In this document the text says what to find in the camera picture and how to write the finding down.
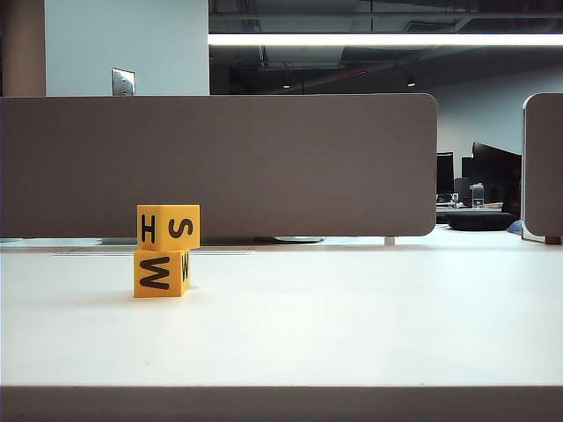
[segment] computer monitor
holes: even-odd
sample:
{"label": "computer monitor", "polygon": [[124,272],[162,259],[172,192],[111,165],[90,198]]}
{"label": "computer monitor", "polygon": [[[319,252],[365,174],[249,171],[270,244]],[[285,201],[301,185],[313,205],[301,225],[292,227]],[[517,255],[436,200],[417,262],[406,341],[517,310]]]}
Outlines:
{"label": "computer monitor", "polygon": [[520,218],[520,179],[522,156],[473,143],[471,164],[472,183],[485,186],[485,202],[502,202],[503,211]]}
{"label": "computer monitor", "polygon": [[485,145],[473,143],[471,178],[483,183],[520,183],[522,175],[522,156]]}
{"label": "computer monitor", "polygon": [[472,158],[470,156],[461,157],[461,177],[469,178],[472,174]]}
{"label": "computer monitor", "polygon": [[454,193],[454,153],[437,154],[436,194]]}

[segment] ceiling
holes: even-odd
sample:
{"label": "ceiling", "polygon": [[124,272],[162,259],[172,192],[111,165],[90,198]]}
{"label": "ceiling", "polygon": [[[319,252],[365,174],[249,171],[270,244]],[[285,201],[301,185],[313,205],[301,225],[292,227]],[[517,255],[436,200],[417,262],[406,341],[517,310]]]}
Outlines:
{"label": "ceiling", "polygon": [[[208,3],[210,33],[563,33],[562,0]],[[211,46],[209,62],[214,94],[402,92],[560,65],[563,50]]]}

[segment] letter m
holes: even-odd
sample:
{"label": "letter m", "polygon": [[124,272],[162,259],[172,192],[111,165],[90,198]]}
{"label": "letter m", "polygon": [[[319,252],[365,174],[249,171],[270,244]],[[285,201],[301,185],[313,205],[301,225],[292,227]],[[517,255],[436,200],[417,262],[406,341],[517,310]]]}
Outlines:
{"label": "letter m", "polygon": [[170,285],[168,283],[155,281],[158,279],[163,279],[170,275],[170,271],[168,271],[166,268],[161,268],[159,266],[156,266],[158,264],[166,264],[167,262],[170,262],[170,257],[145,259],[144,261],[141,261],[140,267],[143,270],[152,271],[154,273],[152,275],[148,275],[147,277],[141,278],[140,281],[141,286],[160,288],[162,290],[169,289]]}

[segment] fluorescent light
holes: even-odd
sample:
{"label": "fluorescent light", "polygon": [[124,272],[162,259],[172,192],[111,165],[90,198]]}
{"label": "fluorescent light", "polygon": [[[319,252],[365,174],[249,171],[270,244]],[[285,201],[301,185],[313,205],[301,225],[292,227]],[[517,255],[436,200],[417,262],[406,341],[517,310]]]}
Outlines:
{"label": "fluorescent light", "polygon": [[210,46],[563,46],[563,34],[211,33]]}

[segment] letter block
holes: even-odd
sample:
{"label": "letter block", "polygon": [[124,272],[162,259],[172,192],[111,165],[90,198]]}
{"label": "letter block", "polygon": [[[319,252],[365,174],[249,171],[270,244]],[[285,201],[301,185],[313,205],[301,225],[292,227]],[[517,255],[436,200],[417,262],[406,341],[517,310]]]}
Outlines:
{"label": "letter block", "polygon": [[190,285],[190,251],[145,251],[134,254],[134,297],[182,296]]}
{"label": "letter block", "polygon": [[200,247],[199,205],[137,205],[137,247],[179,251]]}

